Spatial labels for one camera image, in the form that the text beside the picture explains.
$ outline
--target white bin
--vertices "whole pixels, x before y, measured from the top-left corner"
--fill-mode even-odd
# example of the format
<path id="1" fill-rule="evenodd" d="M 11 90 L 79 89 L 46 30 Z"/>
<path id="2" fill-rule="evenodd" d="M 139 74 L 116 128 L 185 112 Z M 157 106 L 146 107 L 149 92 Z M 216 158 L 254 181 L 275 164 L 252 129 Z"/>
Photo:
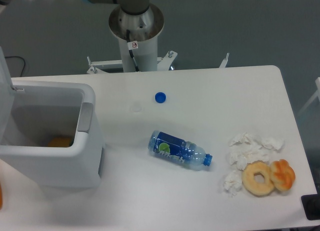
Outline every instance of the white bin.
<path id="1" fill-rule="evenodd" d="M 53 138 L 69 147 L 48 147 Z M 86 84 L 15 81 L 0 48 L 0 159 L 39 185 L 99 185 L 105 141 Z"/>

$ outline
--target plastic water bottle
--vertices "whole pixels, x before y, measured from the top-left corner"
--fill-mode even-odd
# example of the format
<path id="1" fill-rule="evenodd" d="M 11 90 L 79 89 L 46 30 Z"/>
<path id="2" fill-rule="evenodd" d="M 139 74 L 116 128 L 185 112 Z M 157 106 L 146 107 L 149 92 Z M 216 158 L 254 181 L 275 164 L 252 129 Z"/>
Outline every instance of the plastic water bottle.
<path id="1" fill-rule="evenodd" d="M 191 166 L 210 166 L 212 160 L 212 156 L 206 154 L 202 147 L 157 130 L 151 135 L 148 149 Z"/>

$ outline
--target white tissue paper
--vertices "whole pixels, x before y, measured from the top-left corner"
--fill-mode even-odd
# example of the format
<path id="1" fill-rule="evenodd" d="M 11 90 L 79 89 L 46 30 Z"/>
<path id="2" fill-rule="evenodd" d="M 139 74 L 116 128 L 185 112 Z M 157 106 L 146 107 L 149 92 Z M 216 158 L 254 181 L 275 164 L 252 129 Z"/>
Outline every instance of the white tissue paper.
<path id="1" fill-rule="evenodd" d="M 244 170 L 248 164 L 253 162 L 267 162 L 269 161 L 269 152 L 265 149 L 279 152 L 284 146 L 284 142 L 281 138 L 261 138 L 247 132 L 240 133 L 229 143 L 229 146 L 232 146 L 229 164 L 236 163 L 239 170 Z"/>
<path id="2" fill-rule="evenodd" d="M 285 140 L 283 138 L 267 137 L 262 139 L 261 144 L 268 150 L 275 150 L 279 152 L 284 146 Z"/>
<path id="3" fill-rule="evenodd" d="M 230 172 L 225 177 L 223 188 L 229 192 L 230 196 L 236 196 L 242 188 L 241 174 L 236 170 Z"/>
<path id="4" fill-rule="evenodd" d="M 231 140 L 231 142 L 229 143 L 229 146 L 243 144 L 243 143 L 246 143 L 248 145 L 254 144 L 254 143 L 261 145 L 261 137 L 258 135 L 247 133 L 247 132 L 239 133 L 237 136 L 235 136 Z"/>

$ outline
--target bottle cap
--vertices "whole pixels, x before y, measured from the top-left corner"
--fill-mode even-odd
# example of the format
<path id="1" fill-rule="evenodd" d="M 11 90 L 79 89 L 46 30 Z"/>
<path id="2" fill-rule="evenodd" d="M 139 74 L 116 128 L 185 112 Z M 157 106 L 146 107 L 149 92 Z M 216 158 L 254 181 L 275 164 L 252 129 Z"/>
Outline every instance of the bottle cap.
<path id="1" fill-rule="evenodd" d="M 159 104 L 162 104 L 163 102 L 166 101 L 166 94 L 164 92 L 157 92 L 154 96 L 155 101 Z"/>
<path id="2" fill-rule="evenodd" d="M 204 161 L 203 161 L 203 165 L 205 165 L 205 166 L 210 166 L 211 160 L 212 160 L 212 155 L 210 155 L 210 154 L 207 153 L 207 154 L 205 155 L 205 158 L 204 158 Z"/>

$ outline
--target glazed donut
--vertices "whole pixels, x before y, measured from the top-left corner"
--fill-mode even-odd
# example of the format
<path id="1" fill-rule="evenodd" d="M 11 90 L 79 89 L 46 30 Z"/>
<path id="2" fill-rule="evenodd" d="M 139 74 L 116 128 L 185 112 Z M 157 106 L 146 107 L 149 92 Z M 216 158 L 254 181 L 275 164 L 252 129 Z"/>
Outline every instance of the glazed donut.
<path id="1" fill-rule="evenodd" d="M 264 182 L 257 182 L 255 175 L 262 175 Z M 257 196 L 268 195 L 274 190 L 275 186 L 270 179 L 270 168 L 264 162 L 254 162 L 248 164 L 242 173 L 244 187 Z"/>
<path id="2" fill-rule="evenodd" d="M 270 179 L 278 190 L 284 192 L 291 189 L 296 180 L 296 174 L 286 160 L 280 159 L 272 162 L 270 170 Z"/>

